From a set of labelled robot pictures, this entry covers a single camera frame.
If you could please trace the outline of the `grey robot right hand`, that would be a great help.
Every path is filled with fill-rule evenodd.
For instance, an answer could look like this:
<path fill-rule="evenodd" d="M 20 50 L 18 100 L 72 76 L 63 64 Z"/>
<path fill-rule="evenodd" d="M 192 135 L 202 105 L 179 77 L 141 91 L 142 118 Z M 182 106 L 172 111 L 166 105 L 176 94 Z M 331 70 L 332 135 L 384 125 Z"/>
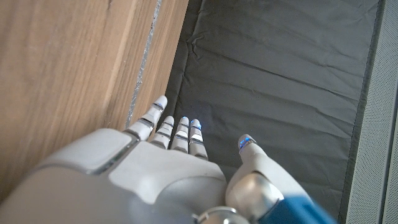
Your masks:
<path fill-rule="evenodd" d="M 197 119 L 162 117 L 159 97 L 124 131 L 99 129 L 34 168 L 2 223 L 257 223 L 308 193 L 248 135 L 233 174 L 210 162 Z"/>

